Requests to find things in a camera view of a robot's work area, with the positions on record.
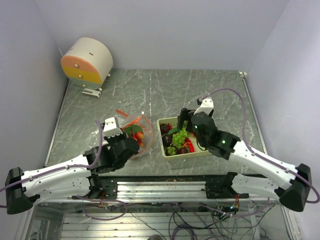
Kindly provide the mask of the red cherry bunch with leaves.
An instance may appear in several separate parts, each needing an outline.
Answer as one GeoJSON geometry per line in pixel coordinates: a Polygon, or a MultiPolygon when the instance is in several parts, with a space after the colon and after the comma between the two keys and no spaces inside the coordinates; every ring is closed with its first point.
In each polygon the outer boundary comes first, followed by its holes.
{"type": "Polygon", "coordinates": [[[143,132],[143,129],[139,125],[136,125],[136,124],[129,125],[124,128],[124,131],[127,133],[129,137],[137,141],[141,148],[144,147],[143,140],[145,138],[145,134],[143,132]]]}

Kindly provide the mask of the clear zip bag orange zipper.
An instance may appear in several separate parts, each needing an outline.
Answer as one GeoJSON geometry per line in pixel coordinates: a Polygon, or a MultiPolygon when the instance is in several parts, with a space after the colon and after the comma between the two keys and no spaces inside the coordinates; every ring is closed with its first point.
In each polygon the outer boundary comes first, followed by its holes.
{"type": "Polygon", "coordinates": [[[98,146],[87,150],[83,155],[92,163],[97,156],[109,162],[126,162],[132,158],[150,154],[155,139],[155,131],[144,112],[124,114],[116,110],[114,117],[107,118],[98,133],[98,146]]]}

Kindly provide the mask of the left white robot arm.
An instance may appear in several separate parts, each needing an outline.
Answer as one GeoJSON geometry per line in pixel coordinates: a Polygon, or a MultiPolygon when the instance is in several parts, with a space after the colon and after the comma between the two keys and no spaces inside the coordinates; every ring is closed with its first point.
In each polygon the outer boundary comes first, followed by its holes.
{"type": "Polygon", "coordinates": [[[71,160],[50,167],[23,171],[11,169],[5,181],[7,214],[23,213],[33,206],[64,198],[96,199],[105,193],[100,174],[114,172],[138,154],[138,142],[121,134],[71,160]]]}

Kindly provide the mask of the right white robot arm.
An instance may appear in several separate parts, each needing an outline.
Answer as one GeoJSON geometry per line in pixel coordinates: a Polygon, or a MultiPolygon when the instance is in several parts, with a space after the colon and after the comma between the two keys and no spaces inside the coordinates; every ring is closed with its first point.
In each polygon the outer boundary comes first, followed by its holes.
{"type": "Polygon", "coordinates": [[[178,129],[187,124],[199,145],[212,155],[245,165],[262,177],[228,173],[220,186],[221,194],[231,198],[235,194],[258,195],[278,200],[286,208],[302,212],[310,193],[311,169],[277,160],[246,145],[245,141],[227,131],[219,130],[212,118],[213,111],[182,108],[177,118],[178,129]]]}

